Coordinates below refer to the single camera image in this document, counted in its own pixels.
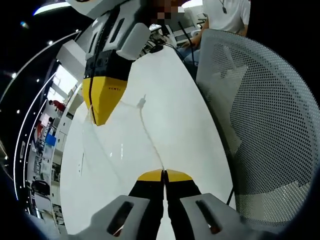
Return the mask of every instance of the blue object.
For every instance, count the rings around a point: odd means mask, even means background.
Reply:
[[[45,138],[45,143],[51,146],[54,146],[56,144],[57,138],[51,134],[47,134]]]

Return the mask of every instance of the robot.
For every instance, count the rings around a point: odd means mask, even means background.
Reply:
[[[93,123],[100,126],[106,123],[126,89],[131,65],[150,37],[149,26],[156,23],[152,19],[157,19],[158,13],[164,16],[163,21],[176,19],[178,11],[166,9],[175,9],[187,1],[163,1],[162,6],[159,0],[67,2],[94,19],[82,89]],[[275,238],[273,233],[243,224],[237,211],[212,194],[201,194],[191,176],[169,169],[141,175],[128,195],[109,203],[92,216],[87,229],[68,238],[155,240],[164,212],[164,188],[177,240]]]

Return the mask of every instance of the chair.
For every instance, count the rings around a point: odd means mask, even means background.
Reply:
[[[221,137],[236,210],[252,228],[279,233],[303,205],[319,165],[313,95],[269,48],[212,29],[202,35],[196,84]]]
[[[197,25],[197,21],[191,12],[191,10],[186,9],[184,11],[184,16],[179,20],[181,25],[183,26],[185,32],[188,34],[190,38],[192,38],[192,32],[199,30],[200,27]],[[172,45],[175,47],[182,45],[188,38],[185,36],[184,32],[181,30],[177,21],[172,21],[171,24],[166,25],[170,33],[170,40],[172,41]]]

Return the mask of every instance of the black cable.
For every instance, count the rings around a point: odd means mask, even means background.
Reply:
[[[231,198],[232,198],[232,195],[234,194],[234,187],[232,187],[231,189],[231,192],[230,192],[230,195],[229,195],[229,198],[228,200],[226,201],[226,204],[229,206],[230,204],[230,201],[231,201]]]
[[[186,36],[186,38],[188,39],[189,43],[190,43],[190,48],[191,48],[191,55],[192,55],[192,64],[193,64],[193,67],[196,68],[196,65],[195,65],[195,57],[194,57],[194,48],[193,48],[193,44],[192,44],[192,41],[190,39],[190,37],[188,36],[188,34],[186,33],[184,27],[182,26],[181,22],[178,21],[178,24],[182,30],[182,32],[184,33],[184,35]]]

